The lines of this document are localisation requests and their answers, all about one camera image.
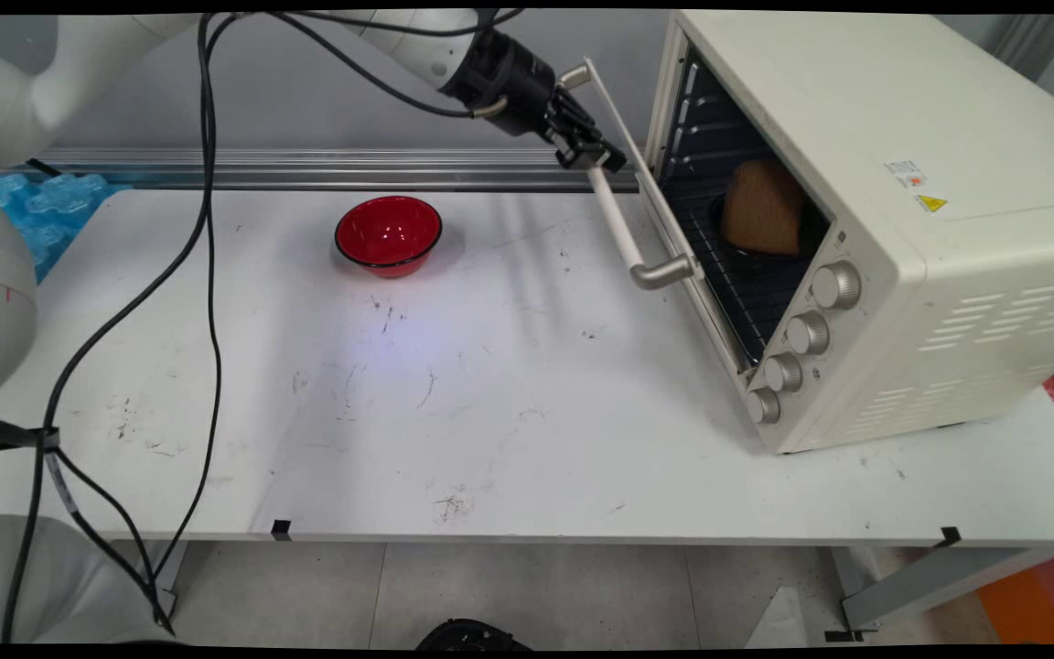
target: oven door handle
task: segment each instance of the oven door handle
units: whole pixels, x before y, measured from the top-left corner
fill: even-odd
[[[607,229],[616,240],[616,249],[621,251],[624,266],[628,268],[628,274],[632,275],[632,283],[637,287],[652,291],[668,287],[675,280],[685,279],[686,276],[694,276],[694,261],[686,254],[678,254],[655,267],[645,266],[645,259],[641,257],[641,250],[637,249],[637,241],[632,239],[632,233],[624,221],[621,207],[612,197],[612,191],[607,185],[602,168],[589,169],[588,179],[591,180],[592,191],[597,192],[597,200],[600,201]]]
[[[662,195],[661,189],[657,188],[653,175],[649,174],[648,168],[645,167],[644,156],[637,149],[637,142],[632,141],[632,136],[628,134],[628,129],[624,125],[621,113],[616,110],[616,104],[612,103],[611,97],[607,95],[607,89],[604,88],[604,83],[599,73],[597,73],[597,66],[593,65],[590,59],[585,58],[585,63],[560,76],[560,84],[569,89],[569,91],[586,82],[591,82],[592,86],[597,88],[597,92],[600,93],[604,105],[609,110],[612,120],[616,121],[616,125],[621,131],[624,142],[628,146],[628,154],[632,156],[637,182],[645,189],[649,198],[656,201],[657,212],[661,214],[662,220],[675,222],[676,226],[677,220],[674,219],[674,212],[670,211],[669,205],[665,203],[665,196]],[[637,249],[637,241],[632,238],[631,231],[628,230],[626,220],[624,220],[624,216],[621,213],[621,207],[616,203],[616,198],[612,196],[612,189],[607,183],[607,178],[604,176],[602,168],[593,167],[589,169],[588,180],[592,183],[592,191],[597,192],[597,200],[600,201],[601,210],[604,213],[604,220],[607,221],[607,228],[611,231],[612,239],[616,240],[616,247],[620,250],[621,258],[624,259],[624,264],[628,267],[628,274],[632,276],[632,283],[637,287],[645,289],[665,288],[669,284],[674,284],[675,280],[703,278],[702,264],[699,264],[698,258],[695,257],[694,247],[690,247],[689,241],[686,240],[685,236],[681,236],[681,234],[677,234],[674,237],[677,251],[681,253],[675,255],[668,261],[657,264],[657,266],[645,266],[644,258],[641,257],[641,250]]]

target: floor tile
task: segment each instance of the floor tile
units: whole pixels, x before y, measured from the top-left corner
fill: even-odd
[[[191,542],[173,626],[196,645],[368,647],[384,544]]]
[[[412,650],[448,618],[534,650],[698,647],[681,547],[390,544],[371,646]]]
[[[840,580],[827,550],[811,546],[690,546],[686,559],[703,648],[743,647],[779,586],[799,594],[808,646],[844,629]]]

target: blue packing material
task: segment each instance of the blue packing material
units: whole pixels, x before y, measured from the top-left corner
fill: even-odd
[[[39,185],[21,174],[0,176],[0,208],[22,233],[35,261],[35,279],[52,271],[101,201],[131,188],[109,185],[99,174],[62,174]]]

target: black cable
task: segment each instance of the black cable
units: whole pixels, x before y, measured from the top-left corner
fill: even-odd
[[[214,349],[214,375],[216,375],[216,385],[214,385],[214,409],[213,414],[210,418],[210,439],[206,442],[206,459],[204,462],[201,463],[201,479],[197,481],[197,491],[193,493],[193,501],[190,502],[190,508],[187,512],[184,512],[181,525],[178,526],[177,532],[173,534],[173,539],[170,541],[168,549],[164,550],[162,559],[160,559],[157,563],[157,568],[154,570],[154,579],[157,579],[160,575],[160,571],[164,567],[164,562],[169,560],[170,555],[173,553],[173,547],[177,546],[178,539],[180,539],[181,534],[184,532],[184,528],[187,528],[190,524],[190,520],[193,518],[193,511],[198,506],[198,502],[201,501],[201,492],[204,490],[206,480],[208,480],[210,476],[210,459],[214,453],[214,433],[216,433],[218,428],[218,403],[221,401],[222,396],[222,354],[221,350],[218,349],[218,331],[216,329],[216,325],[214,325],[214,216],[213,208],[210,201],[210,195],[212,195],[214,186],[214,161],[217,159],[218,118],[216,113],[214,113],[213,91],[210,88],[210,55],[214,49],[214,43],[218,41],[218,35],[220,35],[227,26],[233,22],[233,20],[234,16],[228,17],[221,22],[221,24],[218,25],[218,28],[214,31],[210,44],[208,45],[208,49],[206,49],[204,61],[201,63],[202,76],[204,76],[204,82],[202,82],[201,86],[201,150],[202,153],[210,154],[209,162],[202,162],[202,203],[204,203],[206,209],[206,241],[208,241],[210,248],[210,267],[208,272],[208,284],[206,284],[206,313],[208,313],[210,318],[210,343]]]
[[[18,546],[16,567],[11,575],[11,587],[7,589],[7,607],[3,613],[3,643],[11,642],[14,629],[14,609],[18,604],[18,588],[22,586],[22,575],[26,568],[26,556],[31,554],[31,543],[35,536],[35,522],[38,521],[38,498],[43,488],[43,440],[46,433],[35,442],[35,464],[31,476],[31,504],[26,506],[26,523],[22,528],[22,542]]]
[[[202,147],[204,147],[204,150],[202,151],[204,153],[202,153],[202,157],[204,158],[204,172],[206,172],[204,176],[206,185],[204,185],[204,190],[202,191],[202,205],[201,209],[197,213],[197,222],[196,225],[194,225],[193,231],[192,233],[190,233],[190,237],[188,238],[187,244],[184,244],[183,250],[181,250],[181,252],[176,256],[176,258],[172,260],[170,266],[168,266],[162,271],[162,273],[159,274],[157,278],[155,278],[149,285],[149,287],[144,288],[142,292],[139,293],[138,296],[134,297],[133,302],[130,302],[129,305],[125,305],[124,309],[121,309],[121,311],[117,312],[116,315],[110,317],[109,321],[105,322],[103,326],[100,326],[100,328],[96,330],[96,332],[93,333],[92,336],[90,336],[86,342],[84,342],[84,345],[80,346],[79,350],[76,350],[76,353],[72,355],[70,362],[67,362],[67,364],[63,367],[63,371],[59,373],[59,379],[56,380],[55,386],[52,391],[52,395],[47,400],[45,415],[43,415],[43,434],[45,437],[50,433],[54,433],[55,412],[56,409],[59,408],[59,396],[62,395],[63,388],[66,387],[67,380],[71,379],[72,372],[75,371],[75,368],[79,366],[80,362],[82,362],[83,357],[86,356],[87,352],[92,350],[92,348],[95,347],[96,344],[98,344],[100,340],[103,338],[110,330],[112,330],[114,327],[120,324],[120,322],[124,321],[124,318],[129,316],[130,313],[133,313],[134,309],[137,309],[138,306],[141,306],[141,304],[145,302],[148,297],[152,295],[152,293],[157,291],[157,289],[160,288],[160,285],[164,284],[164,280],[169,279],[169,276],[173,275],[173,272],[177,271],[177,268],[181,266],[181,263],[183,263],[183,260],[187,259],[187,257],[189,257],[190,253],[193,251],[193,247],[197,244],[198,238],[200,237],[202,226],[204,225],[206,220],[208,220],[209,217],[211,216],[210,199],[211,199],[211,191],[213,189],[213,169],[214,169],[214,156],[216,155],[216,151],[214,151],[213,139],[210,139],[208,135],[209,136],[214,135],[214,131],[216,131],[216,125],[214,125],[213,95],[212,95],[212,89],[210,88],[209,58],[210,58],[210,53],[212,52],[213,49],[213,43],[217,41],[218,34],[220,34],[221,31],[225,31],[227,25],[229,25],[231,22],[233,22],[233,20],[235,20],[235,16],[230,16],[226,19],[226,21],[222,22],[220,28],[218,28],[218,32],[216,33],[216,35],[214,35],[214,40],[210,43],[210,46],[208,49],[206,44],[206,31],[208,31],[211,18],[213,18],[213,14],[204,14],[204,16],[201,17],[200,24],[197,26],[197,50],[199,51],[199,59],[201,62],[202,99],[204,99],[204,106],[202,108],[202,116],[204,117],[204,120],[202,121],[202,138],[204,138],[204,144],[202,144]],[[212,313],[211,313],[211,338],[212,341],[217,342],[217,335],[214,334],[213,332]],[[216,406],[216,418],[214,418],[214,420],[217,420],[217,400],[216,404],[214,405]],[[11,642],[11,634],[14,626],[14,614],[16,613],[17,600],[18,600],[18,589],[20,589],[20,586],[22,584],[22,577],[24,576],[26,559],[28,558],[31,551],[31,545],[34,539],[35,522],[37,522],[38,520],[38,501],[40,501],[40,496],[42,491],[42,480],[43,480],[42,466],[43,466],[43,453],[45,452],[43,451],[43,443],[44,442],[39,441],[37,442],[37,446],[35,447],[35,470],[32,474],[31,505],[28,508],[28,512],[26,512],[24,537],[22,538],[20,550],[18,550],[18,559],[16,562],[16,567],[14,567],[14,573],[11,581],[11,588],[8,589],[7,593],[7,607],[5,608],[3,618],[3,642]],[[210,443],[212,447],[213,427],[211,428]],[[209,453],[210,450],[208,449],[208,468],[209,468]],[[117,502],[111,496],[105,498],[106,500],[109,500],[109,503],[112,503],[114,505],[114,508],[117,508],[118,512],[121,512],[121,517],[129,517],[129,513],[124,511],[124,509],[120,505],[120,502]],[[113,547],[109,545],[109,543],[103,541],[103,538],[100,538],[100,535],[96,534],[96,530],[92,528],[91,524],[87,524],[87,521],[84,520],[82,515],[80,515],[76,510],[72,510],[71,512],[72,512],[72,519],[76,522],[77,525],[80,526],[80,529],[83,530],[83,532],[87,535],[87,537],[91,538],[92,541],[96,543],[96,545],[99,546],[100,549],[104,551],[105,555],[108,555],[111,559],[116,560],[116,563],[121,566],[122,570],[128,573],[129,577],[133,579],[135,583],[137,583],[142,588],[142,592],[145,593],[147,597],[150,597],[150,603],[152,604],[152,606],[154,606],[155,614],[157,614],[159,618],[162,618],[163,624],[167,625],[168,629],[172,631],[171,626],[169,626],[169,619],[164,617],[163,613],[160,613],[159,610],[160,606],[156,597],[155,581],[151,581],[151,583],[148,585],[143,583],[143,581],[141,580],[141,576],[137,575],[133,566],[129,565],[129,562],[125,562],[125,560],[121,558],[121,555],[118,555],[117,551],[115,551]],[[135,541],[141,543],[141,541],[139,541],[139,536],[135,536]],[[158,570],[154,570],[154,575],[157,575],[158,573],[159,568]]]
[[[318,43],[318,45],[325,46],[326,51],[335,55],[336,58],[339,58],[339,61],[343,61],[344,63],[348,64],[348,67],[350,67],[350,70],[363,75],[364,78],[366,80],[369,80],[369,82],[371,82],[372,84],[376,84],[376,86],[384,89],[384,91],[389,95],[391,95],[392,97],[394,97],[394,99],[404,100],[406,103],[409,103],[410,105],[413,105],[418,110],[426,110],[426,112],[438,116],[456,117],[456,118],[474,118],[474,113],[469,112],[469,110],[465,110],[464,112],[464,110],[446,110],[443,108],[434,108],[433,105],[430,105],[428,103],[423,103],[423,101],[414,99],[412,96],[406,96],[406,94],[403,94],[396,91],[396,89],[389,86],[388,83],[386,83],[380,78],[377,78],[377,76],[372,75],[369,72],[365,71],[364,67],[360,66],[360,64],[357,64],[356,62],[352,61],[352,59],[349,58],[348,55],[343,54],[343,52],[340,52],[339,49],[336,49],[334,45],[328,42],[326,38],[319,37],[319,34],[309,28],[308,25],[301,24],[300,21],[295,20],[295,18],[289,17],[288,14],[284,12],[267,12],[267,14],[271,14],[272,17],[278,18],[280,21],[284,21],[285,24],[290,24],[294,26],[294,28],[296,28],[297,31],[300,31],[301,33],[309,35],[309,37],[311,37],[316,43]]]
[[[125,525],[129,526],[129,532],[133,534],[133,539],[137,543],[137,550],[141,553],[141,561],[143,563],[143,567],[145,567],[145,573],[147,575],[152,575],[152,573],[154,573],[154,568],[152,568],[152,564],[149,560],[149,554],[145,551],[145,543],[142,542],[141,534],[137,532],[137,528],[133,523],[133,518],[129,517],[129,513],[124,510],[124,506],[121,506],[120,502],[110,496],[104,488],[100,487],[99,484],[96,484],[95,481],[89,479],[87,474],[80,471],[80,468],[76,467],[75,463],[72,463],[71,459],[67,459],[67,456],[63,453],[62,449],[55,447],[54,449],[51,449],[51,451],[72,470],[73,474],[76,474],[81,481],[83,481],[83,483],[86,483],[87,487],[91,487],[96,491],[96,493],[104,497],[104,500],[112,503],[113,508],[117,509],[117,511],[121,513],[121,517],[124,518]],[[89,539],[92,539],[92,541],[96,543],[102,551],[104,551],[104,554],[113,560],[116,560],[121,567],[124,567],[124,571],[129,574],[129,577],[133,579],[135,583],[137,583],[137,586],[141,588],[143,596],[145,596],[145,598],[150,600],[152,606],[154,606],[155,621],[159,621],[160,624],[164,626],[164,629],[167,629],[169,634],[173,635],[173,626],[170,624],[169,616],[164,614],[164,609],[160,606],[160,600],[157,598],[157,581],[155,579],[142,581],[141,575],[137,575],[137,571],[134,570],[133,566],[129,565],[129,561],[123,559],[119,551],[113,549],[112,545],[104,542],[103,538],[100,538],[100,535],[96,534],[96,529],[94,529],[93,526],[84,520],[83,515],[80,515],[79,510],[72,511],[72,520],[77,526],[80,527],[81,530],[83,530],[84,535],[87,535]]]
[[[330,14],[321,14],[319,12],[284,12],[286,14],[296,14],[300,17],[318,18],[321,21],[336,22],[336,24],[354,24],[358,26],[368,26],[369,30],[385,30],[389,32],[401,32],[403,34],[419,34],[422,37],[461,37],[464,34],[474,34],[476,32],[482,32],[490,26],[497,24],[505,24],[505,22],[510,21],[511,18],[518,17],[519,14],[524,13],[526,7],[520,7],[518,9],[510,9],[501,17],[487,18],[485,21],[480,21],[477,24],[472,26],[464,26],[460,30],[421,30],[415,28],[415,26],[404,26],[398,24],[376,24],[376,22],[356,20],[355,18],[346,17],[333,17]]]
[[[54,167],[50,166],[50,163],[41,161],[41,159],[31,158],[30,161],[26,161],[26,163],[28,163],[28,166],[31,166],[31,168],[33,169],[38,169],[38,171],[42,171],[43,174],[46,174],[52,178],[55,178],[56,176],[59,175],[58,169],[55,169]]]

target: sticker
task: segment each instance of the sticker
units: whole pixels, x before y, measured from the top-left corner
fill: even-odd
[[[885,163],[885,169],[890,171],[890,174],[894,175],[897,183],[902,185],[902,188],[924,188],[925,183],[929,183],[925,173],[913,161]]]
[[[924,210],[924,212],[936,213],[941,210],[941,206],[950,203],[949,199],[938,196],[941,191],[930,187],[929,176],[921,171],[921,168],[917,167],[916,162],[896,161],[885,163],[885,169],[890,171],[890,174],[897,180],[897,183],[900,183],[900,187],[904,188],[905,191],[924,192],[924,195],[917,195],[917,193],[913,195],[913,199],[917,201],[917,205],[921,206],[921,210]]]
[[[938,212],[941,206],[948,205],[949,201],[945,199],[937,199],[934,197],[926,197],[925,195],[918,195],[917,200],[928,210],[929,212]]]

